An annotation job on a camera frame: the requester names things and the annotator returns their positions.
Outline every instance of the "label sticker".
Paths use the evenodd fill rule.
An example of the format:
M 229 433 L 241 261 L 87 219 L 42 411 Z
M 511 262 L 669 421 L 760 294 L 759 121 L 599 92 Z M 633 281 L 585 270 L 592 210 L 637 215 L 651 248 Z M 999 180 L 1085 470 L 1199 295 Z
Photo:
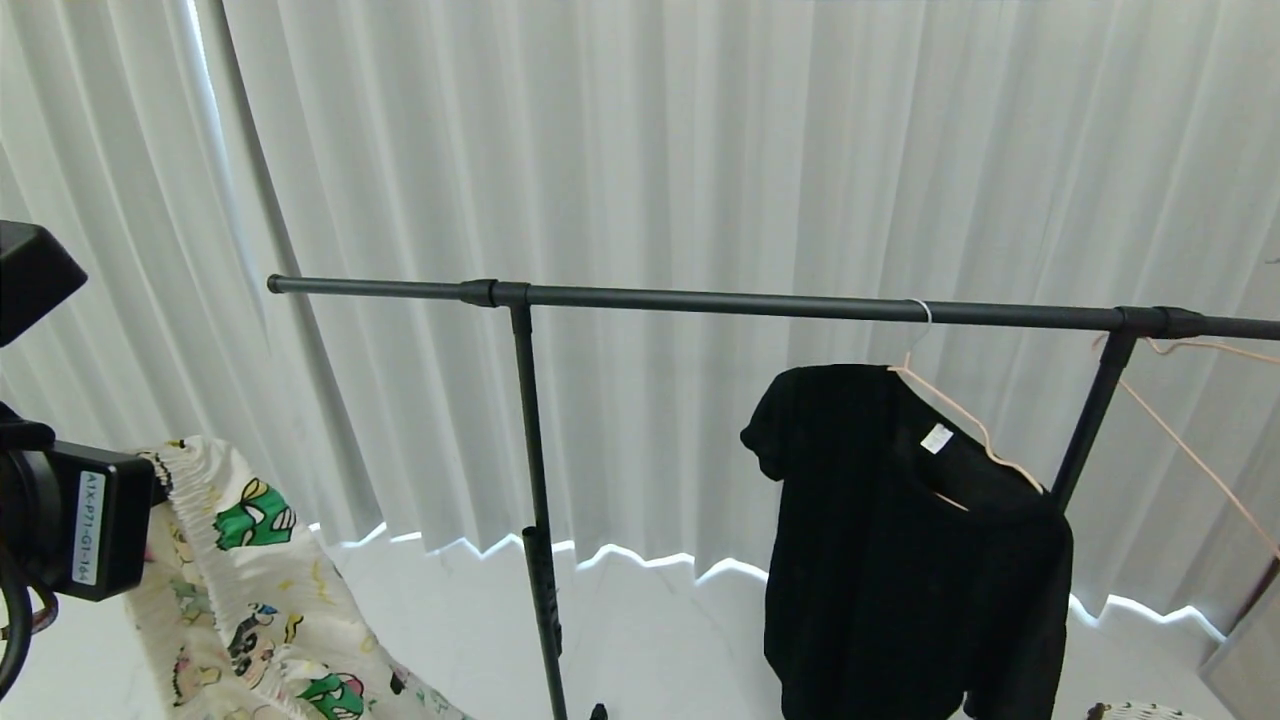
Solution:
M 933 425 L 933 429 L 929 430 L 929 434 L 924 436 L 924 439 L 920 441 L 920 447 L 937 455 L 938 451 L 942 450 L 942 446 L 945 446 L 947 441 L 951 439 L 952 434 L 955 433 L 943 428 L 942 424 L 940 423 L 937 425 Z
M 79 505 L 76 507 L 76 551 L 72 560 L 72 582 L 97 584 L 97 548 L 102 537 L 102 505 L 106 497 L 106 475 L 81 473 Z

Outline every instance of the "curtain fold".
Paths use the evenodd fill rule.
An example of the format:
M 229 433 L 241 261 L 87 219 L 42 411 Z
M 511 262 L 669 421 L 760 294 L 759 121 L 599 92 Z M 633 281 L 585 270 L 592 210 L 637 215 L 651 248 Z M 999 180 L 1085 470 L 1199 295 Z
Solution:
M 262 297 L 271 272 L 1280 309 L 1276 4 L 197 0 L 192 32 L 173 5 L 133 26 L 146 47 L 154 12 L 102 8 L 5 4 L 4 72 L 60 119 L 6 97 L 0 187 L 40 204 L 0 208 L 81 233 L 101 278 L 5 354 L 9 392 L 101 442 L 243 438 L 332 539 L 488 547 L 531 521 L 509 323 Z M 55 37 L 81 17 L 90 37 Z M 736 436 L 769 379 L 924 332 L 534 320 L 556 538 L 701 569 L 768 566 L 778 488 Z M 913 363 L 1047 484 L 1092 341 L 940 327 Z M 1272 368 L 1139 348 L 1126 378 L 1280 530 Z M 1267 561 L 1231 512 L 1117 396 L 1070 510 L 1076 594 L 1225 626 Z

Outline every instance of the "clothes hanger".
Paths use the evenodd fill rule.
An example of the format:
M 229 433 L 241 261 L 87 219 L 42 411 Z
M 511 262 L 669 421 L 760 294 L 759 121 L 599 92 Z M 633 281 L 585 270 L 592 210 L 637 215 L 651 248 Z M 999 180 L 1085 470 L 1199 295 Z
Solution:
M 1102 342 L 1102 340 L 1106 337 L 1107 337 L 1106 333 L 1100 334 L 1093 341 L 1093 350 L 1097 350 L 1098 343 Z M 1147 345 L 1149 345 L 1151 348 L 1155 350 L 1157 355 L 1169 355 L 1170 352 L 1178 350 L 1179 347 L 1207 347 L 1211 350 L 1233 352 L 1235 355 L 1240 355 L 1242 357 L 1249 357 L 1251 360 L 1261 360 L 1263 363 L 1280 365 L 1280 357 L 1272 357 L 1271 355 L 1262 355 L 1258 352 L 1249 352 L 1248 350 L 1233 347 L 1222 342 L 1180 340 L 1176 342 L 1171 342 L 1166 347 L 1161 348 L 1158 345 L 1156 345 L 1155 340 L 1149 337 L 1146 340 Z M 1276 539 L 1271 537 L 1271 533 L 1268 533 L 1266 528 L 1262 527 L 1262 523 L 1260 523 L 1258 519 L 1253 516 L 1253 512 L 1249 512 L 1249 509 L 1244 506 L 1244 502 L 1240 501 L 1240 498 L 1236 497 L 1234 492 L 1231 492 L 1231 488 L 1226 484 L 1225 480 L 1222 480 L 1221 475 L 1215 473 L 1213 469 L 1210 468 L 1208 464 L 1204 462 L 1201 459 L 1201 456 L 1197 455 L 1196 451 L 1190 448 L 1189 445 L 1187 445 L 1187 441 L 1184 441 L 1181 436 L 1174 432 L 1174 428 L 1171 428 L 1169 423 L 1166 423 L 1165 419 L 1161 418 L 1160 414 L 1156 413 L 1156 410 L 1146 400 L 1143 400 L 1143 397 L 1138 395 L 1135 389 L 1133 389 L 1133 386 L 1125 382 L 1124 378 L 1120 378 L 1120 387 L 1123 387 L 1125 392 L 1128 392 L 1129 396 L 1138 402 L 1138 406 L 1140 406 L 1143 410 L 1147 411 L 1148 415 L 1151 415 L 1151 419 L 1155 420 L 1156 424 L 1160 425 L 1160 429 L 1165 430 L 1165 434 L 1167 434 L 1178 445 L 1178 447 L 1181 448 L 1181 451 L 1185 452 L 1187 456 L 1192 459 L 1192 462 L 1194 462 L 1201 470 L 1204 471 L 1206 475 L 1210 477 L 1211 480 L 1213 480 L 1215 484 L 1217 484 L 1219 489 L 1221 489 L 1226 495 L 1226 498 L 1231 502 L 1231 505 L 1235 506 L 1235 510 L 1244 516 L 1244 520 L 1248 521 L 1249 525 L 1253 525 L 1254 532 L 1257 532 L 1258 536 L 1262 537 L 1263 542 L 1267 543 L 1267 550 L 1270 550 L 1271 553 L 1276 556 L 1276 560 L 1280 560 L 1280 543 L 1276 543 Z
M 920 341 L 924 340 L 924 336 L 929 334 L 929 332 L 933 329 L 933 310 L 929 307 L 929 304 L 925 302 L 925 301 L 923 301 L 923 300 L 916 300 L 914 297 L 910 297 L 909 300 L 911 302 L 918 304 L 920 307 L 924 307 L 924 314 L 928 318 L 928 327 L 924 329 L 924 334 L 922 334 L 920 337 L 915 338 L 915 342 L 913 342 L 911 347 L 908 348 L 906 356 L 902 357 L 902 364 L 901 365 L 890 365 L 888 370 L 891 373 L 897 373 L 899 375 L 904 375 L 904 377 L 908 377 L 908 378 L 915 380 L 922 387 L 924 387 L 925 389 L 928 389 L 929 392 L 932 392 L 938 400 L 946 402 L 956 413 L 960 413 L 961 415 L 964 415 L 965 418 L 968 418 L 970 423 L 973 423 L 974 425 L 978 425 L 978 429 L 982 430 L 982 446 L 983 446 L 983 450 L 987 451 L 987 459 L 991 460 L 992 462 L 997 464 L 997 465 L 1004 465 L 1005 468 L 1010 468 L 1012 470 L 1016 470 L 1018 474 L 1021 475 L 1028 483 L 1030 483 L 1032 487 L 1036 488 L 1037 492 L 1039 492 L 1041 495 L 1044 495 L 1044 486 L 1039 484 L 1036 480 L 1036 478 L 1033 478 L 1032 474 L 1027 471 L 1025 468 L 1023 468 L 1021 465 L 1019 465 L 1016 462 L 1010 462 L 1009 460 L 1004 460 L 1004 459 L 1001 459 L 1001 457 L 998 457 L 996 455 L 996 452 L 991 448 L 991 432 L 987 430 L 987 425 L 982 424 L 982 420 L 979 420 L 972 413 L 969 413 L 968 410 L 965 410 L 959 402 L 956 402 L 955 400 L 951 400 L 951 397 L 948 397 L 947 393 L 945 393 L 941 389 L 933 387 L 928 380 L 925 380 L 920 375 L 915 374 L 915 370 L 911 369 L 911 351 L 915 350 L 915 346 L 919 345 Z M 951 505 L 955 505 L 956 507 L 964 507 L 963 505 L 952 501 L 951 498 L 943 497 L 941 495 L 938 497 L 942 497 L 943 500 L 946 500 Z

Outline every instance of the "hanger hook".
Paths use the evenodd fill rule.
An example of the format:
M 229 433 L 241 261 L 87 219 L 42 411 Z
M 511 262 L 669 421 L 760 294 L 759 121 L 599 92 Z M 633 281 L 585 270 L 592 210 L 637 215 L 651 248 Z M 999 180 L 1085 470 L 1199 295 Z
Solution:
M 902 359 L 904 368 L 911 366 L 911 354 L 915 352 L 915 347 L 920 345 L 920 341 L 924 340 L 924 337 L 928 336 L 929 332 L 933 329 L 933 309 L 929 307 L 929 304 L 918 297 L 908 297 L 908 300 L 915 302 L 920 307 L 924 307 L 924 316 L 927 318 L 928 325 L 924 328 L 924 332 L 920 333 L 920 337 L 915 338 L 915 341 L 911 342 L 911 347 L 906 350 L 906 357 Z

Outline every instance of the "shirt sleeve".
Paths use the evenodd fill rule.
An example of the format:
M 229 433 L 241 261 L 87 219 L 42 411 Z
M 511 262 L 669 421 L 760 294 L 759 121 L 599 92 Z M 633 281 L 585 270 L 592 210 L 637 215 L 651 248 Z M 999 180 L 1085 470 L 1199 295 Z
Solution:
M 760 461 L 760 471 L 781 480 L 790 471 L 788 450 L 794 432 L 795 395 L 799 375 L 795 369 L 773 378 L 769 389 L 755 406 L 751 421 L 739 434 L 742 445 Z
M 1066 653 L 1066 615 L 1071 597 L 1071 530 L 1044 584 L 1030 596 L 1021 632 L 965 698 L 975 720 L 1051 720 Z

